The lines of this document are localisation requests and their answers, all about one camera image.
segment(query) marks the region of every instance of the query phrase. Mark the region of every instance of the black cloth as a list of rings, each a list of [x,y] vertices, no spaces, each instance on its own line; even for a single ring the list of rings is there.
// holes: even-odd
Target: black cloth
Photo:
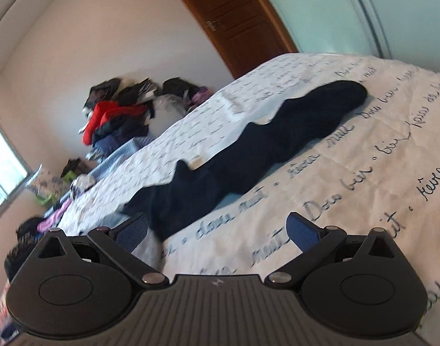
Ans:
[[[38,241],[38,239],[35,239],[34,234],[27,233],[18,240],[16,246],[7,254],[4,260],[4,269],[10,282],[36,247]]]
[[[68,164],[63,168],[60,177],[64,177],[68,172],[74,172],[77,175],[87,174],[90,169],[82,162],[81,158],[69,159]]]
[[[25,222],[20,224],[18,229],[16,230],[16,239],[20,240],[22,237],[28,233],[31,235],[37,234],[37,225],[39,223],[43,222],[44,218],[40,216],[31,217],[30,219],[27,219]]]
[[[4,340],[4,341],[8,341],[13,334],[16,332],[16,327],[15,324],[13,322],[11,322],[9,325],[7,325],[4,330],[2,331],[2,333],[0,334],[0,337]]]
[[[191,99],[199,90],[199,87],[186,82],[180,78],[171,78],[164,82],[162,85],[162,95],[171,93],[173,95],[183,98],[185,91],[188,91],[188,96]]]
[[[135,84],[134,86],[126,87],[119,92],[116,101],[120,106],[135,105],[140,96],[143,96],[148,91],[154,90],[157,96],[158,86],[147,78],[143,82]]]
[[[147,136],[148,128],[147,125],[142,125],[135,117],[124,114],[103,123],[97,128],[92,135],[92,144],[95,145],[111,134],[115,137],[131,136],[128,140],[137,136]]]
[[[138,190],[123,213],[143,212],[149,227],[165,240],[211,212],[228,193],[249,191],[273,164],[290,160],[311,140],[331,134],[366,97],[361,84],[339,80],[288,99],[270,123],[249,123],[236,142],[199,168],[191,170],[178,161],[170,183]]]
[[[119,129],[124,124],[126,117],[127,116],[124,114],[116,116],[113,119],[110,119],[108,122],[103,123],[103,125],[100,127],[96,128],[92,134],[92,145],[95,145],[96,142],[106,138],[113,131]]]
[[[95,108],[95,105],[97,105],[99,101],[111,100],[113,95],[118,90],[120,84],[121,79],[113,78],[96,86],[93,86],[90,89],[90,93],[84,104],[84,107],[93,110]]]

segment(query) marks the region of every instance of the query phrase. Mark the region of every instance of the door handle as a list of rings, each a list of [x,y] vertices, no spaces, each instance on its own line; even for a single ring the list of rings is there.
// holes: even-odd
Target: door handle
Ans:
[[[205,24],[207,24],[207,27],[211,29],[212,31],[217,31],[217,26],[215,26],[216,23],[220,22],[219,19],[214,20],[213,22],[211,20],[208,20]]]

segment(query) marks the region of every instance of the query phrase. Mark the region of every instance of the window frame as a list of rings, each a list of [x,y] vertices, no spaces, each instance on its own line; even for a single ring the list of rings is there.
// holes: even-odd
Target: window frame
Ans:
[[[5,143],[7,146],[9,146],[10,150],[13,152],[15,158],[18,160],[20,165],[25,169],[26,176],[23,178],[22,181],[9,193],[7,194],[3,187],[0,185],[0,188],[2,191],[6,194],[5,200],[0,204],[0,217],[4,214],[4,212],[9,208],[9,206],[13,203],[13,201],[18,198],[18,196],[23,191],[26,181],[32,177],[33,171],[29,167],[29,165],[26,163],[26,161],[23,159],[23,157],[20,155],[20,153],[16,150],[15,146],[12,144],[12,142],[7,138],[7,135],[4,133],[4,130],[0,126],[0,135],[2,135],[2,138],[4,138]]]

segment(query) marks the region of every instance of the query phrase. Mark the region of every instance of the purple clothing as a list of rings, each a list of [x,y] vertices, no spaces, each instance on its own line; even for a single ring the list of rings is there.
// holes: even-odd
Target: purple clothing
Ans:
[[[45,221],[39,223],[37,225],[37,231],[39,233],[46,233],[53,225],[56,225],[60,222],[61,216],[65,213],[65,211],[68,209],[68,207],[71,205],[72,200],[67,199],[61,206],[60,209],[57,209],[55,212],[53,212],[48,219]]]

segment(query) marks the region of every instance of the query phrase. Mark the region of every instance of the white bedsheet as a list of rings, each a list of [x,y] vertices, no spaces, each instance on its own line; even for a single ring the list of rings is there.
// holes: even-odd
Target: white bedsheet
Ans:
[[[419,334],[440,345],[440,74],[412,65],[351,55],[277,57],[133,155],[74,202],[59,227],[68,235],[93,228],[142,186],[169,182],[178,159],[197,167],[248,122],[272,118],[285,99],[340,79],[361,82],[366,104],[331,137],[165,241],[163,272],[265,277],[301,253],[285,232],[292,211],[351,234],[382,226],[429,290]]]

